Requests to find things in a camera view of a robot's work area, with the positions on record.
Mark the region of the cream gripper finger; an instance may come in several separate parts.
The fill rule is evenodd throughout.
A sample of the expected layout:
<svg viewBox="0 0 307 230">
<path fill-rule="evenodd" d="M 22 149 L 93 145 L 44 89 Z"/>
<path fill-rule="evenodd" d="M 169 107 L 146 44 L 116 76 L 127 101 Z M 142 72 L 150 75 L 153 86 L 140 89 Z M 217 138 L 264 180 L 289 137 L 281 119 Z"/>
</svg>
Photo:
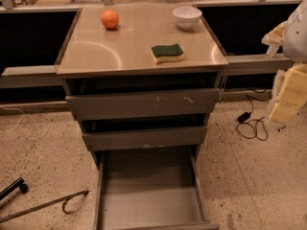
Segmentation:
<svg viewBox="0 0 307 230">
<path fill-rule="evenodd" d="M 281 46 L 283 44 L 283 35 L 286 26 L 286 21 L 277 25 L 269 33 L 265 34 L 261 42 L 268 46 Z"/>
<path fill-rule="evenodd" d="M 269 119 L 288 124 L 307 103 L 307 64 L 295 63 L 287 71 L 278 70 L 275 76 Z"/>
</svg>

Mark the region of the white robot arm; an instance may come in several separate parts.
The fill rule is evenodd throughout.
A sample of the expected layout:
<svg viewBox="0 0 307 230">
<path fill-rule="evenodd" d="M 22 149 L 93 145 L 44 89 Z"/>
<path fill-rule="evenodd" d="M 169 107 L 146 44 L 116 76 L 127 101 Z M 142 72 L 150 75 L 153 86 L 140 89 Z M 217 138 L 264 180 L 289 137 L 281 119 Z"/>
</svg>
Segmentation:
<svg viewBox="0 0 307 230">
<path fill-rule="evenodd" d="M 280 23 L 262 38 L 268 45 L 267 57 L 273 58 L 282 48 L 294 65 L 284 73 L 278 93 L 273 95 L 269 119 L 288 124 L 307 103 L 307 0 L 303 0 L 287 21 Z"/>
</svg>

